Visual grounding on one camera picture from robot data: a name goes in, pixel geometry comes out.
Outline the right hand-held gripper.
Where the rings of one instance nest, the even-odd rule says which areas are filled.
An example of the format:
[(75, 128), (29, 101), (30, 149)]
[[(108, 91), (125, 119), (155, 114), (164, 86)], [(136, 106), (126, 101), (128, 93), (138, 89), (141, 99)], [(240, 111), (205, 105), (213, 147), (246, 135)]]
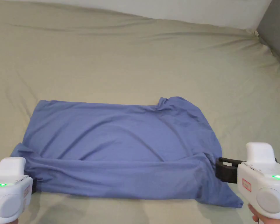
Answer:
[(280, 219), (280, 162), (268, 143), (247, 143), (247, 160), (216, 159), (215, 174), (238, 191), (257, 212)]

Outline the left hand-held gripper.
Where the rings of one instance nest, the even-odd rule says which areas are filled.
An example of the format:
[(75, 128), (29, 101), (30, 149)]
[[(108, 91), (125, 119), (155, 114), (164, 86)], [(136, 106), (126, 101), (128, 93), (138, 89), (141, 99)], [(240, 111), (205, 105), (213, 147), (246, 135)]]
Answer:
[(33, 179), (24, 174), (25, 164), (23, 157), (0, 162), (0, 221), (17, 220), (30, 204)]

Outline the person's right hand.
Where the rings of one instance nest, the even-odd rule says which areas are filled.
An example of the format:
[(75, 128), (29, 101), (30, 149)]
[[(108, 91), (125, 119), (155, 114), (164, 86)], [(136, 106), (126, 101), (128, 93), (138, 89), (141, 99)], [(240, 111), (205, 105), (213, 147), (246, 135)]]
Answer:
[(248, 208), (253, 213), (253, 220), (255, 222), (259, 223), (260, 221), (262, 221), (263, 224), (280, 224), (280, 219), (273, 219), (261, 215), (250, 203), (248, 204)]

